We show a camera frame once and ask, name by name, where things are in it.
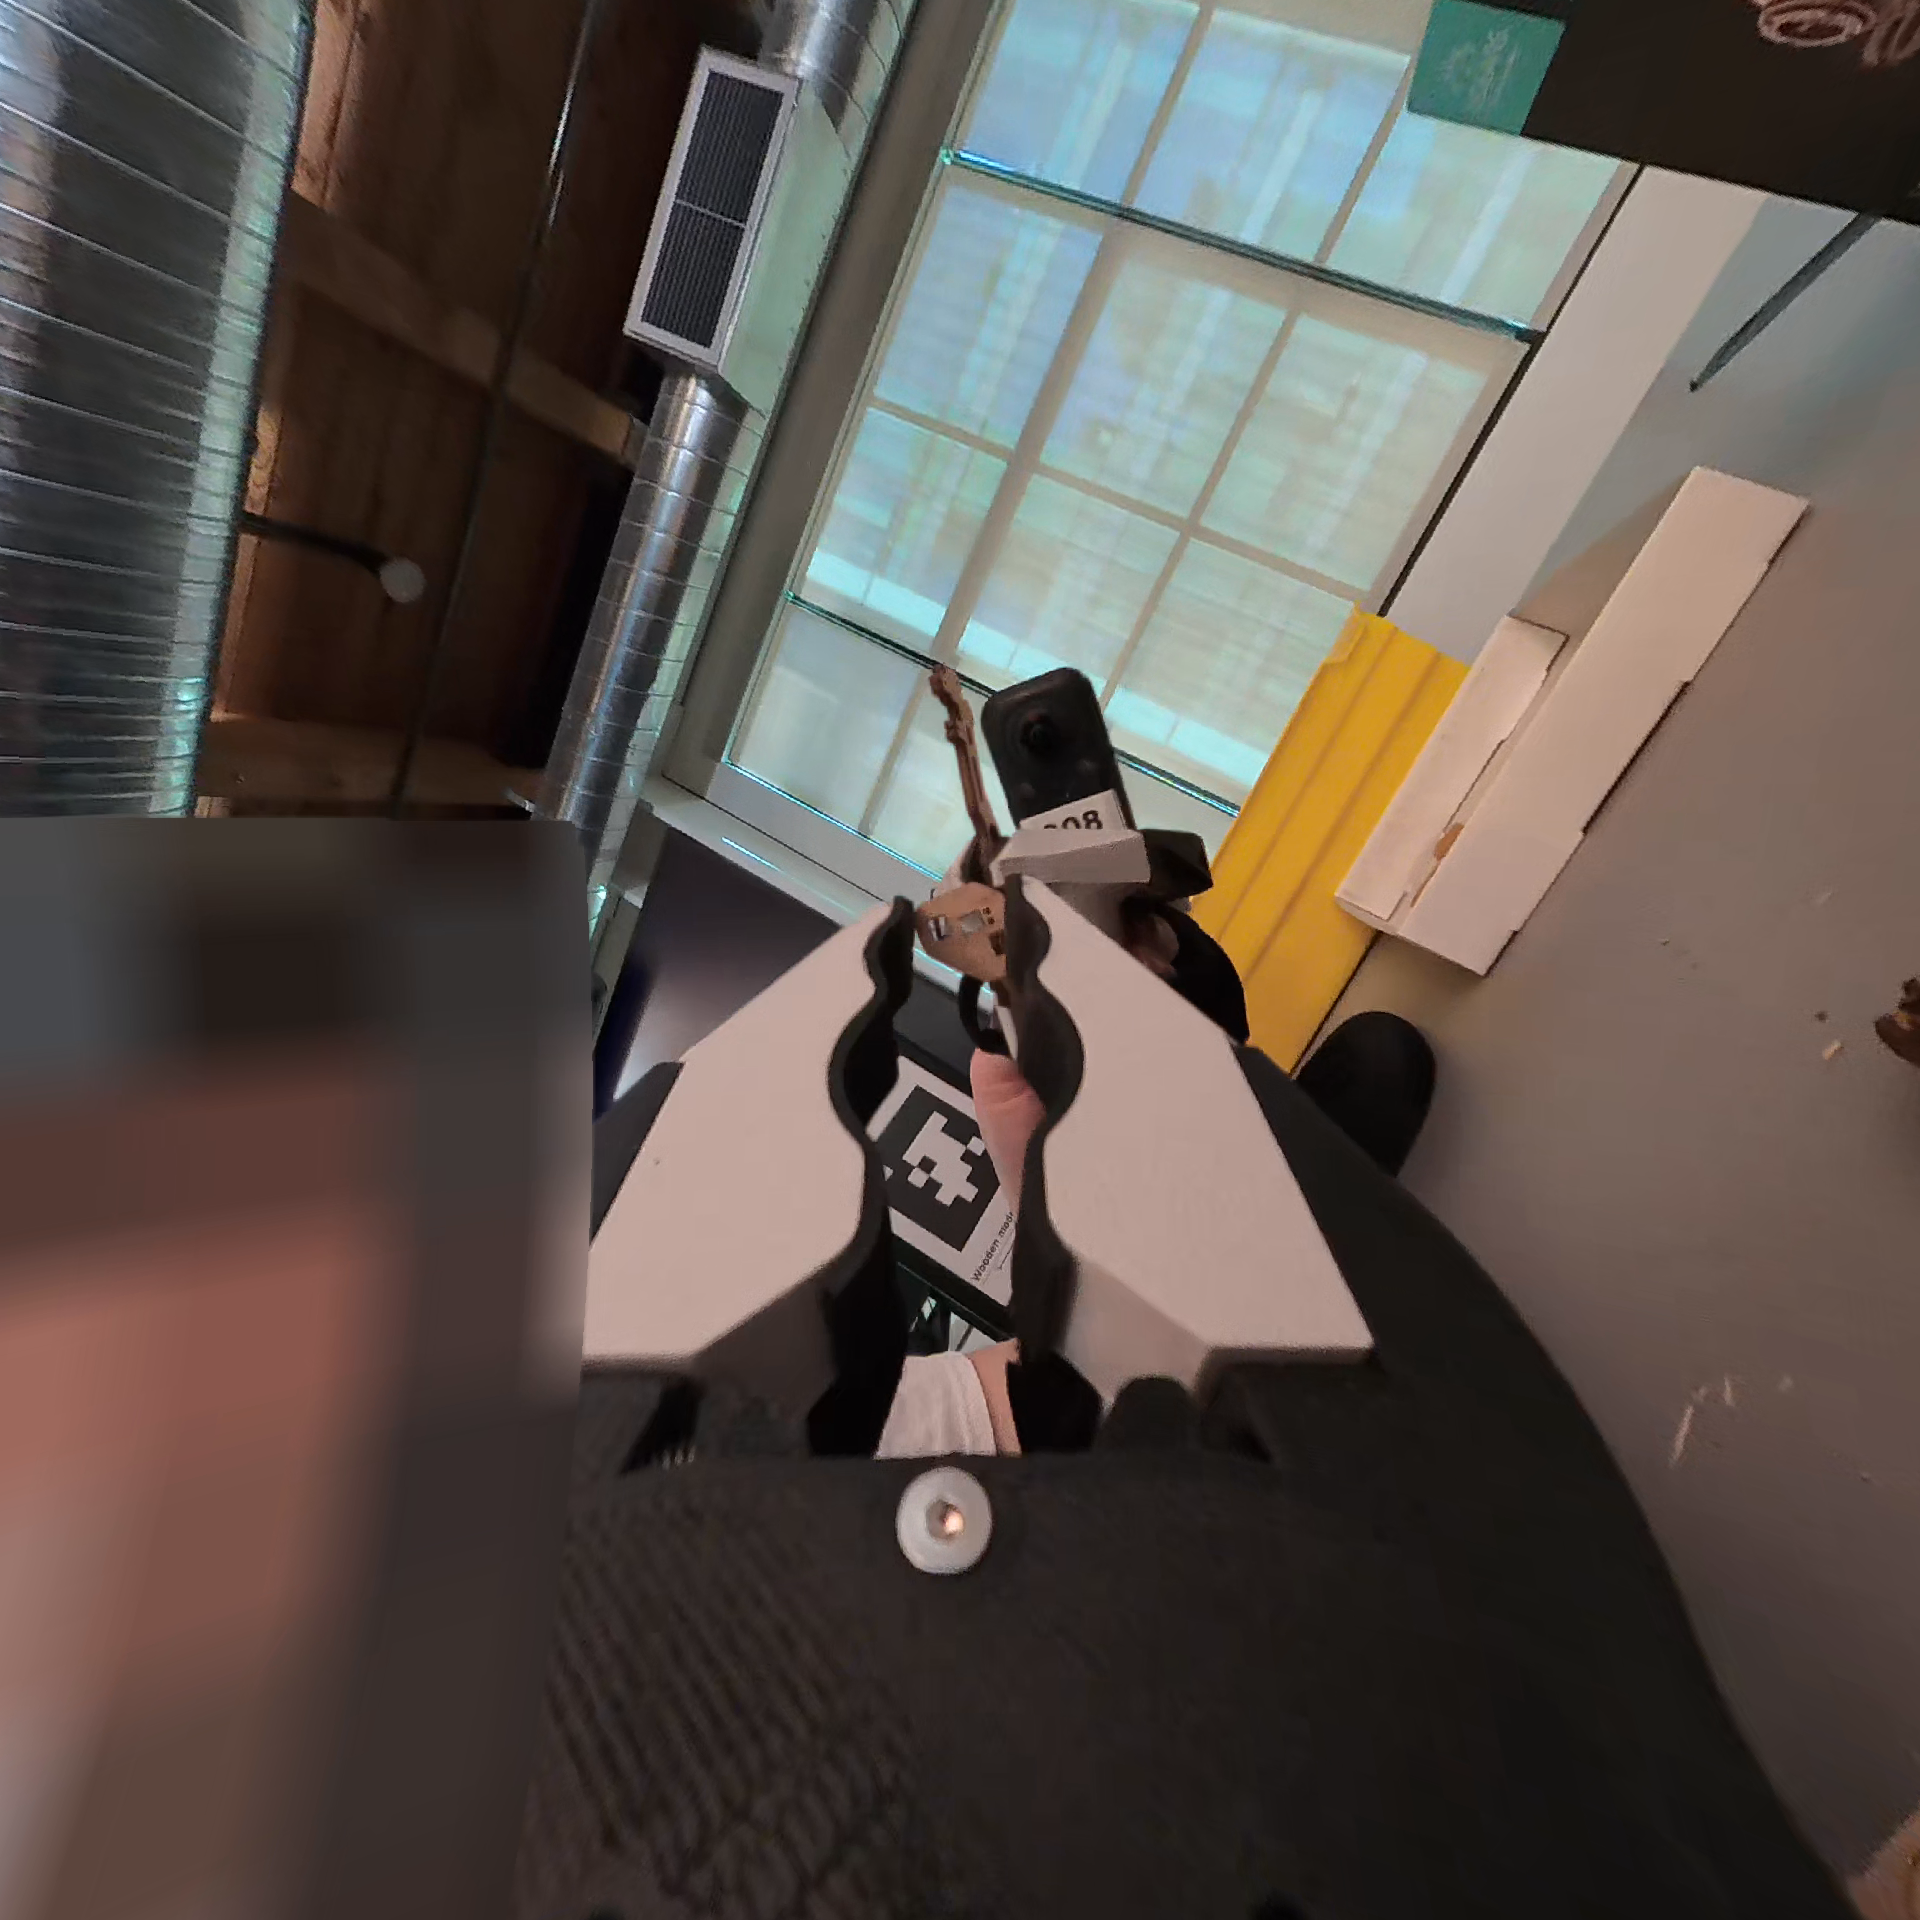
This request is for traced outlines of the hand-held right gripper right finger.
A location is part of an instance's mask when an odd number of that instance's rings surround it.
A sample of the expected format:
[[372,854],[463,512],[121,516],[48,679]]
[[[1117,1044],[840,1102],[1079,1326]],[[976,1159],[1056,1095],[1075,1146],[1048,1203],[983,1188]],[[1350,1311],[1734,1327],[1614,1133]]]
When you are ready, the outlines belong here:
[[1042,1119],[1013,1258],[1021,1358],[1111,1405],[1243,1363],[1355,1363],[1375,1336],[1249,1053],[1048,884],[1007,882],[1007,1015]]

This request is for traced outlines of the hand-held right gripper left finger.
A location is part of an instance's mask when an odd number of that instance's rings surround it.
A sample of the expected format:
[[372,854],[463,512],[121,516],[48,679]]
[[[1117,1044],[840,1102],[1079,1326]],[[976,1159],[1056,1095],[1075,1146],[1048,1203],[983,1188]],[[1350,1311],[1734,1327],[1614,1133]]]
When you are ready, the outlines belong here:
[[824,1393],[836,1320],[890,1291],[873,1121],[900,1080],[916,909],[882,901],[640,1084],[637,1140],[590,1238],[585,1363]]

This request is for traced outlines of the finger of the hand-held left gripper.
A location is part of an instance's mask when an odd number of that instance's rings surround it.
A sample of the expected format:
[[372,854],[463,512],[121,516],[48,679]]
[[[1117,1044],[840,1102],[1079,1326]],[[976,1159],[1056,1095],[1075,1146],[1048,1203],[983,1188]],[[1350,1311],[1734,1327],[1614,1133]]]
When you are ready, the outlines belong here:
[[993,862],[993,884],[1004,889],[1032,879],[1056,889],[1128,887],[1150,882],[1150,852],[1143,831],[1127,825],[1025,825]]

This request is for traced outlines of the long wooden model part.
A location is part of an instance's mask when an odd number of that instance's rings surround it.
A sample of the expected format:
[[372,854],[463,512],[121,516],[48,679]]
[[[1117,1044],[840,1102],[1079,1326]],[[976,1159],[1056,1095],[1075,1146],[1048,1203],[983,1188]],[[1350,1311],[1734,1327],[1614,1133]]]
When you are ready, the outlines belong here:
[[1007,833],[999,825],[997,808],[983,770],[976,716],[964,683],[952,666],[932,666],[927,682],[945,716],[945,735],[957,755],[962,802],[972,829],[968,848],[961,855],[959,873],[962,882],[993,884],[997,858],[1007,843]]

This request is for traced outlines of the small pale wooden plate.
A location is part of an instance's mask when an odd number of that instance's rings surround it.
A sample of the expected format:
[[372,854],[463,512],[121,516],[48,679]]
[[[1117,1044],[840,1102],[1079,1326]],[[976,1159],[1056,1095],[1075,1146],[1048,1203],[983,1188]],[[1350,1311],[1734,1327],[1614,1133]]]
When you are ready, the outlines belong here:
[[924,952],[940,965],[983,986],[1007,977],[1007,901],[1001,887],[959,879],[916,907]]

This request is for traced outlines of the person's left forearm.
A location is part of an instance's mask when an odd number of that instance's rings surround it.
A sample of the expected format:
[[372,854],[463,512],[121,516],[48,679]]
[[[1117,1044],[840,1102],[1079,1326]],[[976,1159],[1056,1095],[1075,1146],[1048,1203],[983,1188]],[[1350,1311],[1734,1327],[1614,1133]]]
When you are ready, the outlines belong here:
[[1015,1340],[907,1356],[875,1458],[936,1461],[1019,1455],[1010,1397]]

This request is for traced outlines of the black model kit box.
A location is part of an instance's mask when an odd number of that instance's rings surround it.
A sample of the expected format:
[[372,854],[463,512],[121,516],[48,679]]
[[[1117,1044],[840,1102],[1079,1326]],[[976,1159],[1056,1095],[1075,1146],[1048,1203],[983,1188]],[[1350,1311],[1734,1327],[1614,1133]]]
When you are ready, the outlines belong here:
[[1437,2],[1404,105],[1919,221],[1915,2]]

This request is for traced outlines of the person's left hand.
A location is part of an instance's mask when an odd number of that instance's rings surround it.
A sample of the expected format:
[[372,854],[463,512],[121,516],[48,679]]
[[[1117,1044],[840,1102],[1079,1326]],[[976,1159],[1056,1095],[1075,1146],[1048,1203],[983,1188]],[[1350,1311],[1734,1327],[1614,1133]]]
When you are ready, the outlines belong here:
[[1007,1203],[1016,1214],[1028,1148],[1047,1119],[1044,1102],[1013,1055],[986,1047],[972,1050],[970,1093],[976,1130]]

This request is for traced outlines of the black quilted wrist rest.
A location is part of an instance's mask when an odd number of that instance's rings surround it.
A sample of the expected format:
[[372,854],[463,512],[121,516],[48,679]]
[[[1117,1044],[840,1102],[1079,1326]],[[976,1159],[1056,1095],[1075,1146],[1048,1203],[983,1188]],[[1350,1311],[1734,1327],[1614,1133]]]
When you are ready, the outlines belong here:
[[1417,1023],[1367,1010],[1338,1021],[1294,1082],[1373,1164],[1399,1177],[1429,1124],[1439,1059]]

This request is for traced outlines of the black and white tag sign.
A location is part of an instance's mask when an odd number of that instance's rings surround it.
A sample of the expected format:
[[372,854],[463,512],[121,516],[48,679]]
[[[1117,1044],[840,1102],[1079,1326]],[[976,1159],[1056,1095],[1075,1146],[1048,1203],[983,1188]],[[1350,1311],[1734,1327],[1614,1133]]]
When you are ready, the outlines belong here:
[[870,1140],[902,1273],[974,1327],[1010,1336],[1016,1207],[968,1087],[900,1052]]

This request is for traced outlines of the black monitor screen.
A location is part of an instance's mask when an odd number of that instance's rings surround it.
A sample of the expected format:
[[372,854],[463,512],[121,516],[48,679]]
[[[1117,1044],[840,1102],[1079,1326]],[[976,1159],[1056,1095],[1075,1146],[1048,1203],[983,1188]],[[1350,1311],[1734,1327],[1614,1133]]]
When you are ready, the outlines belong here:
[[777,1121],[804,1136],[833,1116],[824,1091],[800,1091],[804,1067],[827,1072],[833,1044],[808,1045],[808,1023],[791,1007],[742,1017],[817,947],[844,926],[807,905],[751,866],[711,849],[676,828],[633,909],[629,942],[601,992],[593,1042],[590,1169],[596,1188],[617,1184],[640,1146],[649,1116],[642,1087],[659,1067],[683,1067],[679,1082],[700,1087],[700,1052],[720,1064],[717,1087],[699,1093],[700,1116],[726,1140],[773,1143]]

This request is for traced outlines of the yellow plastic bin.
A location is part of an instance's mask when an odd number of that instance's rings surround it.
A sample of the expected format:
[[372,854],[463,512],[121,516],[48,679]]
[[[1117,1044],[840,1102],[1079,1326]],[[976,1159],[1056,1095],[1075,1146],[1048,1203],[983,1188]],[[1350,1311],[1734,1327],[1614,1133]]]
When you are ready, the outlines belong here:
[[1336,889],[1469,674],[1355,610],[1213,859],[1196,920],[1239,972],[1253,1044],[1285,1070],[1377,940]]

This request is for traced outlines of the large paned window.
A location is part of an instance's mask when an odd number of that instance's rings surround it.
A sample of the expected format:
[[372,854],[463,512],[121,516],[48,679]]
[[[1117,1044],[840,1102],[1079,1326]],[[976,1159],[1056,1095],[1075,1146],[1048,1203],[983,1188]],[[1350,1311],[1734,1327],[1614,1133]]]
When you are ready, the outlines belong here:
[[907,891],[968,706],[1092,683],[1139,819],[1218,854],[1404,579],[1625,193],[1417,113],[1431,3],[999,3],[720,745],[685,781]]

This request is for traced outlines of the white cardboard box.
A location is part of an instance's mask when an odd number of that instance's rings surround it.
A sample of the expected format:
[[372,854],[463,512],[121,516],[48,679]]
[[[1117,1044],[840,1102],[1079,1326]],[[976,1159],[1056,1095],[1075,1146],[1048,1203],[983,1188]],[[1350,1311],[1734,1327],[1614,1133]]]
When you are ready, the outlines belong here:
[[1554,569],[1472,659],[1338,905],[1486,975],[1808,510],[1698,466]]

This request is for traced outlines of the white vent grille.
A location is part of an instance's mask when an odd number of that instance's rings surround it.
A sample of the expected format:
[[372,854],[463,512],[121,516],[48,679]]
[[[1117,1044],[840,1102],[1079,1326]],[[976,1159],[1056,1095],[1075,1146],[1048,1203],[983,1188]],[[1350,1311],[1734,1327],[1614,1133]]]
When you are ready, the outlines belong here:
[[802,88],[756,59],[702,47],[647,231],[623,336],[773,414],[787,348],[765,316],[773,235],[799,156]]

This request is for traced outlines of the ceiling sprinkler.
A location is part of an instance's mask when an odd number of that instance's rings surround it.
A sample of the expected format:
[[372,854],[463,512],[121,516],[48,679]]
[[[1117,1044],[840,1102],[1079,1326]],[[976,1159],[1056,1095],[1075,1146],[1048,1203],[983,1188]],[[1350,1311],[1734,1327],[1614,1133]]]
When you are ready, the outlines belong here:
[[252,510],[242,510],[236,526],[252,539],[291,545],[350,564],[368,573],[381,586],[385,598],[397,605],[414,605],[425,595],[426,575],[421,564],[406,555],[393,554],[370,539],[330,534],[315,526]]

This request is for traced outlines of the slim metal air duct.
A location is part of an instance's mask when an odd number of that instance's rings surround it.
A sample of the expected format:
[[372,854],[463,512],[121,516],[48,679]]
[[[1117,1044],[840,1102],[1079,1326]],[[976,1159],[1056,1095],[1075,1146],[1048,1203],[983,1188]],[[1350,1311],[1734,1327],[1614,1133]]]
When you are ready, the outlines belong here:
[[771,8],[753,62],[800,88],[796,156],[773,235],[775,291],[763,305],[787,348],[780,392],[760,414],[707,375],[664,364],[537,805],[542,819],[577,831],[596,898],[614,887],[914,14],[913,2]]

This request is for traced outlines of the wide metal air duct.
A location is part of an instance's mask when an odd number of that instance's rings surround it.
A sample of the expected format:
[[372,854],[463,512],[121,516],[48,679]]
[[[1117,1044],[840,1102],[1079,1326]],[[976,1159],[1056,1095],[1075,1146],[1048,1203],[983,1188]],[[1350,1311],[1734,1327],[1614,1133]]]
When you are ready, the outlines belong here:
[[315,3],[2,6],[2,812],[194,805]]

